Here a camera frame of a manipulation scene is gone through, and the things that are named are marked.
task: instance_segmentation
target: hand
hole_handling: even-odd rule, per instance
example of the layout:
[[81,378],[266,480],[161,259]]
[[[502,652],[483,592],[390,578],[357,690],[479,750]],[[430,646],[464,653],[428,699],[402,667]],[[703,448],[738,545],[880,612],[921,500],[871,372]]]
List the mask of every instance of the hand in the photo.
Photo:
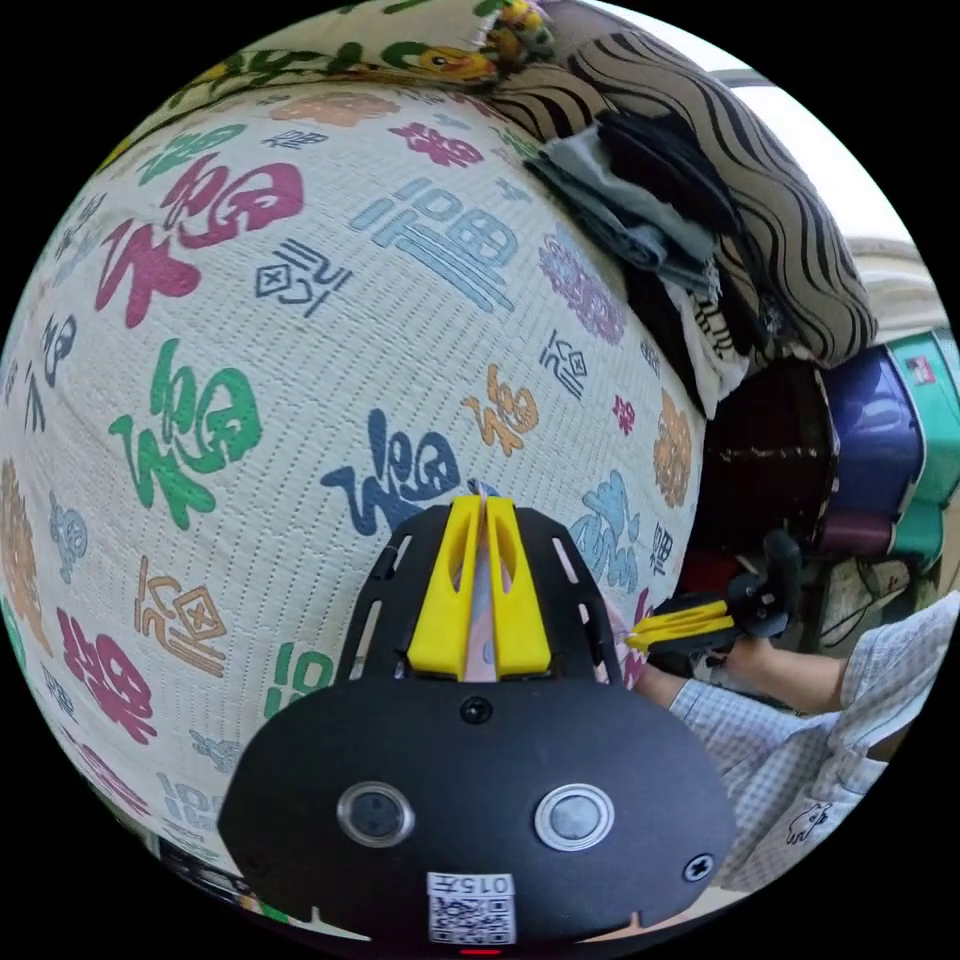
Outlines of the hand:
[[711,651],[709,656],[722,662],[736,680],[749,683],[770,660],[775,648],[766,637],[741,637],[726,654]]

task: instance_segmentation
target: white quilted fabric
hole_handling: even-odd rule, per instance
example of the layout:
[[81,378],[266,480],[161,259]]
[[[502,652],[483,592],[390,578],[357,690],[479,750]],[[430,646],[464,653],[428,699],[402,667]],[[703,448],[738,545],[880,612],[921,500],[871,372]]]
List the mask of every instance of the white quilted fabric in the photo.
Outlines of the white quilted fabric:
[[533,147],[462,96],[251,91],[96,176],[37,265],[8,626],[81,772],[210,863],[239,751],[330,681],[391,523],[476,478],[565,523],[628,622],[673,592],[703,421]]

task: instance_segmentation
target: striped pillow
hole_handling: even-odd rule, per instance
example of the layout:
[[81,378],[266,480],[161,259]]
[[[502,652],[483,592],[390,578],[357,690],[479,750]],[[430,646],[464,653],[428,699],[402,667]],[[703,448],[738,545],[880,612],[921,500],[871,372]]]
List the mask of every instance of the striped pillow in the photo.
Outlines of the striped pillow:
[[589,83],[550,63],[528,66],[483,97],[541,143],[572,137],[616,107]]
[[[877,322],[840,228],[753,111],[693,61],[641,30],[590,40],[571,54],[568,66],[616,106],[647,117],[672,112],[695,132],[730,188],[753,259],[782,314],[781,342],[766,359],[798,345],[834,366],[870,345]],[[744,292],[749,280],[733,253],[725,241],[717,262],[732,277],[739,274]]]

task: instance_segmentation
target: yellow clip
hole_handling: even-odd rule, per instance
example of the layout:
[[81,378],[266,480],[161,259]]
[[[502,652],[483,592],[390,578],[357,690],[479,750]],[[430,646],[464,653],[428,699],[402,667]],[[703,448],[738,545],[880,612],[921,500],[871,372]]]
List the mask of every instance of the yellow clip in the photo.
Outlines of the yellow clip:
[[[517,514],[512,501],[505,497],[487,499],[487,539],[497,679],[546,673],[550,669],[550,644]],[[510,576],[509,591],[503,588],[501,562]]]
[[698,637],[733,626],[733,617],[727,612],[726,602],[717,600],[700,607],[691,607],[689,610],[647,617],[630,631],[625,642],[641,653],[649,653],[650,648],[657,643]]
[[[430,574],[420,618],[407,650],[418,673],[463,680],[473,608],[473,580],[482,498],[456,497],[443,531],[437,560]],[[457,571],[459,585],[455,585]]]

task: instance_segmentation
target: black cloth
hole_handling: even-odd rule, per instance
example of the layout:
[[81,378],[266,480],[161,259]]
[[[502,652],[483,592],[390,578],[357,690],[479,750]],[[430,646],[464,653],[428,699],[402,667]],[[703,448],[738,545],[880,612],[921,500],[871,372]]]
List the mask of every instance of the black cloth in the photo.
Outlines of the black cloth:
[[611,171],[621,180],[645,187],[681,216],[715,233],[744,232],[713,164],[669,126],[604,111],[597,118],[597,136],[610,153]]
[[[740,211],[683,118],[666,114],[654,119],[630,111],[603,110],[597,114],[596,123],[597,135],[610,154],[611,171],[672,204],[681,216],[729,237],[764,299],[769,293],[767,282]],[[770,342],[770,330],[744,302],[722,265],[719,269],[719,307],[734,349],[741,356],[748,356],[753,348],[764,350]]]

